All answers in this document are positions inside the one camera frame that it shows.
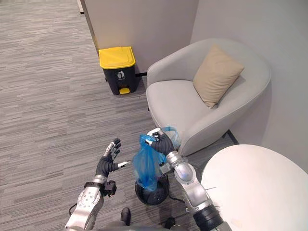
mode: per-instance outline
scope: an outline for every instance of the beige pillow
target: beige pillow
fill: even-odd
[[[243,65],[213,45],[193,79],[204,103],[212,108],[244,70]]]

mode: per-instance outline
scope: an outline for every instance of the black shoe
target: black shoe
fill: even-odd
[[[130,209],[129,208],[123,208],[121,212],[121,221],[125,222],[127,226],[130,225]]]
[[[174,225],[175,225],[175,218],[170,217],[170,218],[167,219],[164,228],[169,230]]]

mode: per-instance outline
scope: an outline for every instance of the plastic bag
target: plastic bag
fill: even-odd
[[[171,138],[175,149],[178,149],[180,147],[180,138],[176,129],[166,127],[162,128],[162,130]],[[166,157],[146,144],[146,139],[156,141],[152,136],[140,135],[140,150],[134,156],[132,165],[134,167],[136,182],[143,188],[154,191],[157,188],[158,179],[162,175],[159,164],[166,162]]]
[[[181,140],[178,131],[174,127],[165,127],[162,128],[162,130],[164,131],[165,134],[169,136],[169,138],[173,143],[174,148],[178,150],[181,145]]]

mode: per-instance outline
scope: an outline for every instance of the black trash can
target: black trash can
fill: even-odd
[[[169,195],[169,180],[167,175],[162,175],[154,191],[149,191],[135,182],[135,192],[139,200],[146,205],[159,205]]]
[[[135,57],[131,47],[99,50],[100,66],[114,95],[134,92],[138,86]]]

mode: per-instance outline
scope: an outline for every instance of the gray armchair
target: gray armchair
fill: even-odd
[[[193,78],[213,44],[245,66],[241,76],[212,109],[201,100]],[[158,127],[175,127],[181,155],[192,154],[218,140],[261,95],[270,81],[265,61],[247,46],[228,39],[196,42],[150,66],[147,101]]]

